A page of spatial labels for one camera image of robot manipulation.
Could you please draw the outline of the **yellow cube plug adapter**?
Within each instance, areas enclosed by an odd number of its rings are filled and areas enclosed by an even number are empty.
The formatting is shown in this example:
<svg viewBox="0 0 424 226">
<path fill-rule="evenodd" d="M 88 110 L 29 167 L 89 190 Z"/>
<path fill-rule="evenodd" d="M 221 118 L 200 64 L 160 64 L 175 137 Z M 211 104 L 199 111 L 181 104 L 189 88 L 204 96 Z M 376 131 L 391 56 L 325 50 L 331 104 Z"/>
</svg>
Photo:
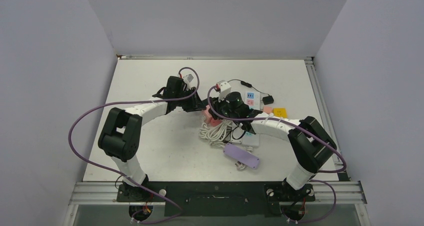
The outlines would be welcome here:
<svg viewBox="0 0 424 226">
<path fill-rule="evenodd" d="M 284 107 L 276 107 L 272 110 L 275 117 L 288 118 L 287 110 Z"/>
</svg>

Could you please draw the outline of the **white multi-socket power strip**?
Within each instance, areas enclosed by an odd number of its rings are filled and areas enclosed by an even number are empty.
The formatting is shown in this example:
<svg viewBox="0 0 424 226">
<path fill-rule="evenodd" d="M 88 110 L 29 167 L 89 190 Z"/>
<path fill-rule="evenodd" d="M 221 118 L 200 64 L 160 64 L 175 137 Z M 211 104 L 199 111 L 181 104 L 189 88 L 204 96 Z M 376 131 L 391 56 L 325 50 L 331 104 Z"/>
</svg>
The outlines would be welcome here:
<svg viewBox="0 0 424 226">
<path fill-rule="evenodd" d="M 260 110 L 261 107 L 261 93 L 257 91 L 246 90 L 244 93 L 243 101 L 250 109 Z"/>
</svg>

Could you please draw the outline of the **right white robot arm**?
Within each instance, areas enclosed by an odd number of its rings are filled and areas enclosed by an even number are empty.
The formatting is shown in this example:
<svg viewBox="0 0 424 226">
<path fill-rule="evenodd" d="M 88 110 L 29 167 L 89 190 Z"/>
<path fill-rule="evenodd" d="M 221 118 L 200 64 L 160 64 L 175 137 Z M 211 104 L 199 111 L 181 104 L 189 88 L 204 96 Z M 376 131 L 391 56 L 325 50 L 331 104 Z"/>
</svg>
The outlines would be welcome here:
<svg viewBox="0 0 424 226">
<path fill-rule="evenodd" d="M 335 142 L 312 116 L 304 119 L 277 117 L 249 107 L 237 91 L 230 92 L 223 100 L 209 96 L 206 101 L 215 118 L 230 120 L 248 133 L 290 143 L 297 164 L 282 182 L 282 193 L 289 200 L 297 199 L 304 186 L 337 152 Z"/>
</svg>

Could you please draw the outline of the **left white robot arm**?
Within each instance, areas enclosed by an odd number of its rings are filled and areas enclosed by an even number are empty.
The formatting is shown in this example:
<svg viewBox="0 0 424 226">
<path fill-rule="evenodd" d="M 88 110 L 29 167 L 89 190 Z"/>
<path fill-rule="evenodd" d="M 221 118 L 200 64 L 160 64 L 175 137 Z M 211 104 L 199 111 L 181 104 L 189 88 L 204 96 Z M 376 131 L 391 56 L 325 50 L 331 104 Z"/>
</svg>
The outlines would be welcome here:
<svg viewBox="0 0 424 226">
<path fill-rule="evenodd" d="M 142 170 L 136 153 L 139 149 L 141 129 L 146 123 L 165 116 L 177 107 L 185 112 L 206 109 L 193 84 L 192 74 L 170 76 L 166 86 L 153 94 L 147 103 L 120 109 L 112 108 L 106 118 L 98 147 L 117 165 L 123 175 L 120 191 L 136 201 L 150 196 L 149 178 Z"/>
</svg>

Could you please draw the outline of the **pink cube socket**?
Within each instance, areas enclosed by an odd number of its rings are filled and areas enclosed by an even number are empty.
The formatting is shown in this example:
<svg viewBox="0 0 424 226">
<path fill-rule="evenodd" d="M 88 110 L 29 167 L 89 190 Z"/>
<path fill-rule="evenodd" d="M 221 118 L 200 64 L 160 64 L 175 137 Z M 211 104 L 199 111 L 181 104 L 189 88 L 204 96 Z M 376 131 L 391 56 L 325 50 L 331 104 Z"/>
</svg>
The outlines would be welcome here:
<svg viewBox="0 0 424 226">
<path fill-rule="evenodd" d="M 206 109 L 202 111 L 202 115 L 204 117 L 203 122 L 211 127 L 216 127 L 222 123 L 220 119 L 214 119 L 209 112 L 210 107 L 207 105 Z"/>
</svg>

